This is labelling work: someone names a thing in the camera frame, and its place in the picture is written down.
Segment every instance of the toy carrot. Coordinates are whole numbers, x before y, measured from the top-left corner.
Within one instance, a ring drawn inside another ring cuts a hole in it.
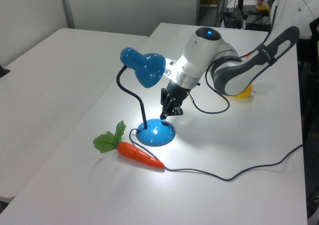
[[[122,136],[124,135],[125,128],[126,125],[123,121],[121,121],[117,124],[114,135],[110,131],[107,131],[106,134],[101,134],[94,139],[94,147],[98,149],[100,153],[105,153],[117,148],[118,152],[125,157],[134,159],[149,166],[164,169],[164,164],[160,160],[153,158],[143,150],[128,142],[122,142]]]
[[[120,142],[118,145],[118,152],[119,154],[127,158],[134,159],[140,163],[164,169],[164,164],[160,160],[153,158],[151,155],[128,142]]]

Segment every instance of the yellow object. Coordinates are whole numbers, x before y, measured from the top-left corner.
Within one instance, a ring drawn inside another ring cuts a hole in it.
[[[269,6],[263,6],[263,5],[256,5],[257,10],[268,10],[270,11],[271,8]]]
[[[243,92],[241,92],[240,94],[237,94],[237,95],[235,95],[233,97],[239,98],[239,99],[249,98],[252,90],[253,90],[253,85],[250,84],[250,85],[248,85],[248,87]]]

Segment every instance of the white table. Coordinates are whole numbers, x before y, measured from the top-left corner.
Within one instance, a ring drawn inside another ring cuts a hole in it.
[[[0,78],[0,201],[9,202],[61,144],[146,36],[61,29]]]
[[[178,59],[196,26],[160,24],[141,49]],[[252,50],[265,32],[217,28],[239,54]],[[123,85],[144,100],[147,118],[160,115],[160,88],[144,89],[129,70]],[[192,90],[210,111],[225,102],[202,85]],[[296,48],[254,83],[247,100],[230,98],[218,115],[195,110],[186,99],[184,115],[169,117],[176,137],[150,148],[169,168],[198,168],[229,178],[259,164],[274,163],[302,143]],[[115,82],[0,215],[0,224],[265,224],[306,225],[302,149],[282,164],[247,172],[232,182],[194,173],[160,172],[100,154],[92,141],[124,120],[128,132],[142,121],[135,98]]]

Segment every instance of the lamp shade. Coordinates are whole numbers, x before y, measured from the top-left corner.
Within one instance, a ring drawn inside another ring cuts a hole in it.
[[[121,52],[121,62],[135,71],[135,76],[142,86],[151,88],[156,85],[165,72],[164,56],[155,53],[142,55],[133,48]]]

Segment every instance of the blue desk lamp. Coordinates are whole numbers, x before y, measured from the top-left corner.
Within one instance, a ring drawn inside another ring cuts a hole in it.
[[[138,99],[141,106],[143,123],[137,128],[137,139],[149,146],[162,146],[169,143],[175,136],[175,129],[171,123],[161,119],[146,120],[144,104],[135,93],[124,88],[120,83],[120,77],[124,70],[131,68],[140,84],[145,88],[156,85],[165,72],[166,60],[160,54],[149,53],[142,55],[133,48],[125,48],[121,52],[123,68],[118,73],[116,82],[120,89]]]

